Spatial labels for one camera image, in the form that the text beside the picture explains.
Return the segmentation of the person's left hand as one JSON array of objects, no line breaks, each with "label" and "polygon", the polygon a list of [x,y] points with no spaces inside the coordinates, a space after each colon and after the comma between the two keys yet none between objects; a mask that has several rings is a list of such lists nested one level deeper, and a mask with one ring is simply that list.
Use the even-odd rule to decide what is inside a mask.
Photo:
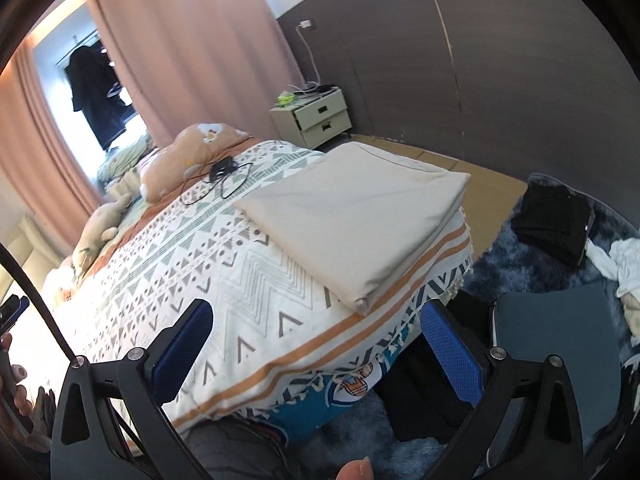
[{"label": "person's left hand", "polygon": [[52,390],[38,388],[35,402],[23,385],[27,372],[20,364],[12,364],[9,350],[12,336],[1,336],[1,429],[11,441],[36,453],[51,451],[51,437],[56,414]]}]

